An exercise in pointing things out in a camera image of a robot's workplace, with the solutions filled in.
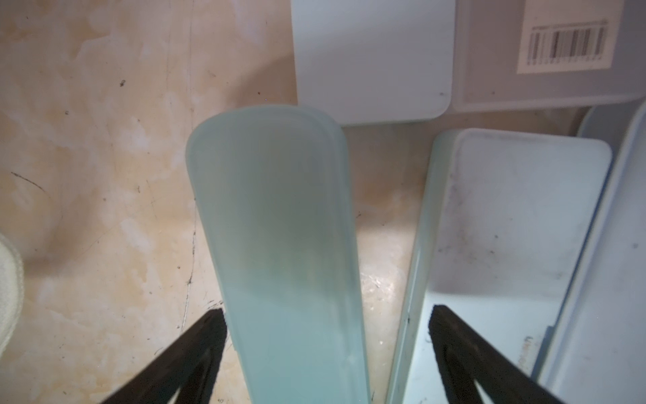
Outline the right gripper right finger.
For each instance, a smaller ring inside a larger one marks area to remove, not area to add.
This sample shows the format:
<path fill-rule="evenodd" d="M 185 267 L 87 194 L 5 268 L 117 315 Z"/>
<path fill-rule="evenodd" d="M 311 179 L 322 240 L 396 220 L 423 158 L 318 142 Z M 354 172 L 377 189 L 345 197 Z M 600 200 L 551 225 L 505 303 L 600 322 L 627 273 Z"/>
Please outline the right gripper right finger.
<path fill-rule="evenodd" d="M 437 367 L 450 403 L 559 403 L 449 307 L 435 305 L 428 323 Z"/>

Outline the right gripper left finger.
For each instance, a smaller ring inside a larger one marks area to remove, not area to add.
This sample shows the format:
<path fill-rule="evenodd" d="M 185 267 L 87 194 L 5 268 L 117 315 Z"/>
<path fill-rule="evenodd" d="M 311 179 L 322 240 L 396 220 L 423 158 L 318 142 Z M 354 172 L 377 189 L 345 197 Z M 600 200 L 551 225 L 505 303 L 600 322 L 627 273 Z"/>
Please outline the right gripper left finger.
<path fill-rule="evenodd" d="M 222 362 L 227 326 L 222 309 L 200 320 L 106 403 L 208 403 Z"/>

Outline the light blue pencil case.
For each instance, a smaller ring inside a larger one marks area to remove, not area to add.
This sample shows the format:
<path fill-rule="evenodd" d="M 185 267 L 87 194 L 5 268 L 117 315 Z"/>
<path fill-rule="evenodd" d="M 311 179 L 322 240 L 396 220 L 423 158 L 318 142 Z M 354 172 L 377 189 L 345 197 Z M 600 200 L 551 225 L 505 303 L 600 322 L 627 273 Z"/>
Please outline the light blue pencil case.
<path fill-rule="evenodd" d="M 612 166 L 538 382 L 565 403 L 645 401 L 645 102 L 592 108 Z"/>

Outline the mint green pencil case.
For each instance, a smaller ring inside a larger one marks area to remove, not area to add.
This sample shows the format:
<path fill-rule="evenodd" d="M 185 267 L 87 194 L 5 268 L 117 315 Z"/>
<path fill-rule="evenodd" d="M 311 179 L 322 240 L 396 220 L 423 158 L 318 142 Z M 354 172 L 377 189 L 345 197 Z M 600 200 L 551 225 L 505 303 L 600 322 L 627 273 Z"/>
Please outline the mint green pencil case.
<path fill-rule="evenodd" d="M 445 131 L 433 144 L 389 403 L 444 403 L 428 331 L 448 306 L 534 375 L 612 163 L 601 140 L 516 131 Z"/>

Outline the cream floral canvas bag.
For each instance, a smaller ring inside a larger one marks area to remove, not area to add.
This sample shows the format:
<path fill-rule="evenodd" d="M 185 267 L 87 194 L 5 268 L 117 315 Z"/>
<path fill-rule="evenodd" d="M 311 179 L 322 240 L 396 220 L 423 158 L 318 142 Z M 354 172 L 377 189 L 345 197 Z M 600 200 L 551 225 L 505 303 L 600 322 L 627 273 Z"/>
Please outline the cream floral canvas bag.
<path fill-rule="evenodd" d="M 1 355 L 20 319 L 25 296 L 24 263 L 19 251 L 1 235 Z"/>

